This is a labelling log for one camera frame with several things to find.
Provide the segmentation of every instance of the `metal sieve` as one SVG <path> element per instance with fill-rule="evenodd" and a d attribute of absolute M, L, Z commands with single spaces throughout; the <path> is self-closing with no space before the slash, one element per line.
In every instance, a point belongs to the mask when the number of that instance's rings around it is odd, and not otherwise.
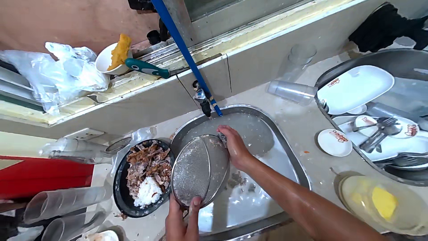
<path fill-rule="evenodd" d="M 201 207 L 205 207 L 224 190 L 229 170 L 229 152 L 220 138 L 214 135 L 195 137 L 180 151 L 172 168 L 175 199 L 189 207 L 192 198 L 200 196 Z"/>

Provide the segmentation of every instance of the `yellow butter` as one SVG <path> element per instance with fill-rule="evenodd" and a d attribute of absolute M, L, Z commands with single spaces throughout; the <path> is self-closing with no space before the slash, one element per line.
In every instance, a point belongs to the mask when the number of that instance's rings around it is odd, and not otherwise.
<path fill-rule="evenodd" d="M 395 209 L 397 208 L 397 198 L 386 190 L 380 187 L 375 187 L 372 193 L 372 201 L 381 217 L 390 221 Z"/>

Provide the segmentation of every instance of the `blue pipe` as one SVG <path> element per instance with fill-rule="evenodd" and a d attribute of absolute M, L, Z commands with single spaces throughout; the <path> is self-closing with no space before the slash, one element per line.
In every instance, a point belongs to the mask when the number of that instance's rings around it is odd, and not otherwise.
<path fill-rule="evenodd" d="M 187 46 L 183 38 L 181 37 L 180 32 L 175 26 L 175 23 L 172 20 L 172 17 L 169 14 L 168 9 L 166 9 L 166 6 L 163 3 L 163 0 L 152 0 L 152 3 L 155 6 L 156 11 L 158 12 L 160 18 L 162 19 L 162 22 L 165 24 L 166 28 L 168 29 L 169 33 L 171 34 L 172 38 L 174 39 L 175 43 L 177 44 L 178 48 L 183 54 L 184 59 L 187 61 L 187 64 L 189 65 L 190 69 L 195 75 L 196 80 L 198 81 L 200 87 L 204 90 L 205 95 L 207 96 L 207 99 L 210 101 L 211 105 L 214 107 L 214 110 L 217 112 L 217 115 L 223 116 L 223 113 L 221 112 L 220 108 L 217 105 L 217 102 L 214 100 L 214 97 L 212 96 L 210 90 L 208 89 L 208 86 L 205 83 L 205 80 L 202 77 L 201 72 L 196 66 L 196 63 L 193 60 L 192 55 L 190 55 L 190 52 L 187 49 Z"/>

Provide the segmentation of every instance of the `teal knife handle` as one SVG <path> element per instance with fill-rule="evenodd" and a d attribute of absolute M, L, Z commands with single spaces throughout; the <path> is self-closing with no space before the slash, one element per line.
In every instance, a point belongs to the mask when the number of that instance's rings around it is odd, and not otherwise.
<path fill-rule="evenodd" d="M 141 73 L 160 76 L 162 78 L 169 78 L 169 71 L 167 69 L 158 68 L 153 64 L 149 64 L 142 60 L 127 58 L 125 60 L 125 64 L 126 66 L 128 66 L 128 68 L 139 71 Z"/>

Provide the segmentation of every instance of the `countertop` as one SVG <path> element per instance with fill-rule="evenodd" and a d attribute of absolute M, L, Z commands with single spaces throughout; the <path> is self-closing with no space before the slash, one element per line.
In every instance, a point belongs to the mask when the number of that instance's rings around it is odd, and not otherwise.
<path fill-rule="evenodd" d="M 348 59 L 348 55 L 344 53 L 311 65 L 298 79 L 297 83 L 314 86 L 322 73 Z M 371 167 L 355 150 L 352 150 L 351 154 L 346 157 L 334 157 L 323 152 L 317 146 L 316 137 L 322 130 L 334 129 L 334 127 L 318 109 L 315 101 L 308 106 L 300 106 L 292 101 L 268 94 L 266 92 L 268 85 L 269 83 L 262 84 L 219 101 L 218 104 L 219 106 L 248 104 L 258 107 L 267 113 L 285 135 L 296 157 L 306 171 L 314 192 L 339 207 L 345 208 L 336 194 L 335 185 L 339 180 L 337 174 L 357 173 L 407 186 L 428 202 L 428 187 L 408 186 L 383 176 Z M 157 129 L 156 138 L 170 138 L 179 127 L 200 114 L 202 112 L 198 109 L 155 125 Z M 100 186 L 105 181 L 112 183 L 110 170 L 111 165 L 95 165 L 92 185 Z M 157 241 L 164 234 L 164 221 L 168 215 L 168 202 L 149 216 L 139 219 L 127 218 L 125 220 L 116 217 L 117 214 L 120 214 L 120 211 L 114 204 L 113 197 L 107 204 L 103 205 L 111 207 L 112 211 L 100 229 L 111 228 L 115 231 L 123 232 L 127 237 L 125 241 Z M 386 231 L 380 226 L 375 226 L 374 228 L 379 232 Z"/>

